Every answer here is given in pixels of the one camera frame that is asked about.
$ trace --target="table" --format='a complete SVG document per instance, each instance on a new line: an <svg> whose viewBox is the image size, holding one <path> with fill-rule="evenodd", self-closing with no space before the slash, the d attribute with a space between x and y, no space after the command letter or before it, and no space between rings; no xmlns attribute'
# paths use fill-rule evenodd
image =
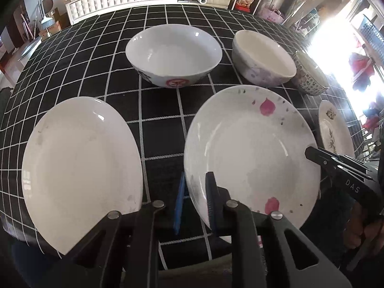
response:
<svg viewBox="0 0 384 288"><path fill-rule="evenodd" d="M128 40L139 31L160 24L198 26L218 40L223 58L197 84L164 89L142 80L125 56ZM28 61L7 106L0 128L0 217L4 229L44 253L61 256L41 237L28 215L22 194L22 158L33 127L55 104L76 96L100 98L126 120L141 154L143 202L173 200L183 171L184 140L201 105L231 85L250 84L234 70L231 53L236 31L255 30L276 40L291 55L308 46L295 32L251 15L202 6L145 6L103 14L78 23L43 42ZM362 151L360 124L344 90L330 79L321 96L302 95L287 82L272 91L290 101L316 134L322 99L341 110ZM162 269L211 260L230 253L230 246L214 237L195 211L188 192L184 197L180 234L160 239Z"/></svg>

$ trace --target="pink bag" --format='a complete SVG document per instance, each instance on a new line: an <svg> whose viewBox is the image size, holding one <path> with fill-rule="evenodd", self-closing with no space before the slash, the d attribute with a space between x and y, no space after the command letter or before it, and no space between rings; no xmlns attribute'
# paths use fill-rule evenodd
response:
<svg viewBox="0 0 384 288"><path fill-rule="evenodd" d="M284 21L284 18L282 17L279 10L270 10L267 7L263 7L262 10L258 13L258 16L260 18L266 19L268 21L271 21L276 24L282 24Z"/></svg>

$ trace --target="human hand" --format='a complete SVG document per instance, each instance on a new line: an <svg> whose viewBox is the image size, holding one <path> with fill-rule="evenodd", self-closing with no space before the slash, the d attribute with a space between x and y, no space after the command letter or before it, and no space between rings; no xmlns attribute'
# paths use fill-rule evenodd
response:
<svg viewBox="0 0 384 288"><path fill-rule="evenodd" d="M381 220L373 222L366 227L363 222L367 217L367 211L362 208L359 203L355 203L351 210L351 217L346 224L344 230L344 244L350 249L355 249L361 245L361 237L364 234L366 239L373 240L379 232L382 225ZM372 254L376 255L384 246L384 227L380 231L380 235L372 249Z"/></svg>

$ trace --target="silver bolt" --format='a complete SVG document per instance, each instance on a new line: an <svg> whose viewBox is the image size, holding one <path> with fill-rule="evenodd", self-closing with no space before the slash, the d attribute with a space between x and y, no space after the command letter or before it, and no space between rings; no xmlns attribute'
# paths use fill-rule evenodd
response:
<svg viewBox="0 0 384 288"><path fill-rule="evenodd" d="M232 200L232 199L227 200L227 202L226 202L225 204L226 204L228 207L230 207L230 208L236 208L236 207L239 205L239 203L238 203L237 201Z"/></svg>
<svg viewBox="0 0 384 288"><path fill-rule="evenodd" d="M118 211L111 211L110 213L108 213L107 216L109 219L114 220L114 219L117 219L120 215Z"/></svg>
<svg viewBox="0 0 384 288"><path fill-rule="evenodd" d="M155 208L161 208L161 207L164 207L165 203L162 201L162 200L155 200L152 205L155 207Z"/></svg>
<svg viewBox="0 0 384 288"><path fill-rule="evenodd" d="M274 220L281 220L283 218L283 214L279 211L272 211L271 212L271 217Z"/></svg>

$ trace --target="blue plastic basket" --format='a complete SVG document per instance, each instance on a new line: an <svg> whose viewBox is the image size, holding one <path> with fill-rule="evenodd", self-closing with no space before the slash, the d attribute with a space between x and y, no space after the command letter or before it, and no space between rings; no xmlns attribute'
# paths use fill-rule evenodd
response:
<svg viewBox="0 0 384 288"><path fill-rule="evenodd" d="M359 32L367 40L368 44L377 52L381 65L384 65L384 38L374 24L364 15Z"/></svg>

